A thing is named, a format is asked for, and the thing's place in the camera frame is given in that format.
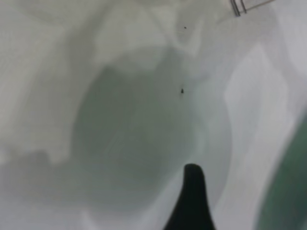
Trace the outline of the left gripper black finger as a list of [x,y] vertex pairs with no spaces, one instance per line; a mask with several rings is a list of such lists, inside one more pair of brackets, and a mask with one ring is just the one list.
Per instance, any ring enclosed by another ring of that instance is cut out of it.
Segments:
[[186,164],[183,185],[165,230],[214,230],[205,176],[196,164]]

